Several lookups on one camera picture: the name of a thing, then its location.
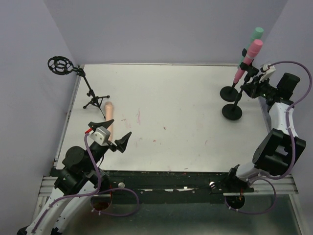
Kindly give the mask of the black robot base mounting bar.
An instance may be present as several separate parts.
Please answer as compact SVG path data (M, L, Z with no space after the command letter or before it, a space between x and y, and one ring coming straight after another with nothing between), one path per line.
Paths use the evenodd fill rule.
M253 192L227 172L101 171L102 194L115 204L222 204L225 193Z

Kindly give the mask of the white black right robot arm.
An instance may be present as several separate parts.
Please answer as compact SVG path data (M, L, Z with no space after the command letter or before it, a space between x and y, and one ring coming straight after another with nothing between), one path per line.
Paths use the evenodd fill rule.
M276 87L270 85L268 78L260 76L241 86L241 91L249 97L266 100L272 129L256 149L251 162L230 169L224 180L226 184L246 188L259 177L278 180L290 173L306 147L292 120L293 102L290 98L299 82L296 75L285 73Z

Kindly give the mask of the mint green toy microphone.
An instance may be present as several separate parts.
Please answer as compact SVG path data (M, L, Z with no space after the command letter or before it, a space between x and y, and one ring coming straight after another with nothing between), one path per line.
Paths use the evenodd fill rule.
M261 27L256 27L256 28L254 29L252 35L250 36L249 43L248 43L247 46L244 47L243 50L242 50L242 56L241 56L241 59L240 59L240 61L239 61L239 63L238 63L237 68L240 67L240 64L242 63L242 61L243 61L243 59L244 59L244 57L245 57L245 55L246 55L246 52L247 52L248 48L250 47L250 45L252 44L252 42L253 42L254 40L260 40L260 39L262 38L262 36L263 36L263 33L264 33L264 29L261 28Z

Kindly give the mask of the black round-base clamp stand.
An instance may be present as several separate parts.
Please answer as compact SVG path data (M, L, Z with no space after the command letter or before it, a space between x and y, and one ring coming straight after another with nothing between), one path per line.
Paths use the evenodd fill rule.
M247 84L248 81L254 77L259 69L254 67L252 63L250 65L246 65L243 62L240 64L240 67L247 72L244 78L244 84ZM239 120L242 116L242 109L238 106L239 101L241 100L243 95L243 91L240 89L238 92L234 103L226 104L222 108L222 115L228 120Z

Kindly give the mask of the beige toy microphone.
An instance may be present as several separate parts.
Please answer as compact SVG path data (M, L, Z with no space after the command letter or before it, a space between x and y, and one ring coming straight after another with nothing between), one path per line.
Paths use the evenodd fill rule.
M107 101L104 105L105 107L105 116L106 121L113 119L113 104L110 101ZM108 131L110 132L109 141L112 141L113 139L113 127L112 124L108 127Z

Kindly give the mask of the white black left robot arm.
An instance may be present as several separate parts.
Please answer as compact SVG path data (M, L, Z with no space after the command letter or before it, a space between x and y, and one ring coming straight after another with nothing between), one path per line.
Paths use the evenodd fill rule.
M51 195L34 221L18 230L19 235L61 235L82 206L100 190L110 188L110 177L97 167L108 150L126 150L131 132L119 140L109 140L113 120L88 124L85 137L93 140L85 148L73 146L66 152L64 168L54 170L57 178Z

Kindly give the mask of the black round-base clip mic stand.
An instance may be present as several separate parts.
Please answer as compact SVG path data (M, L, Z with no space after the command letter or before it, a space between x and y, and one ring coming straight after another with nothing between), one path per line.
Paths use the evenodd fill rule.
M247 49L244 48L242 50L242 57L238 64L238 68L240 68L240 64L242 63L244 57L246 56ZM237 90L235 89L236 83L233 83L232 86L225 86L220 90L220 97L227 101L227 102L234 102L236 99L236 96L238 94Z

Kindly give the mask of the pink toy microphone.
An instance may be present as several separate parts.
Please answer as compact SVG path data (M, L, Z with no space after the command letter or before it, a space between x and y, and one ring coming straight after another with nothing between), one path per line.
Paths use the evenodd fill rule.
M258 53L260 52L261 48L263 46L263 41L260 39L256 39L254 40L251 45L249 46L247 53L243 59L243 63L246 65L250 65L251 62L253 61L253 59L258 55ZM243 74L244 74L244 70L239 67L237 72L234 75L234 80L233 83L237 84L239 82L239 80L242 78Z

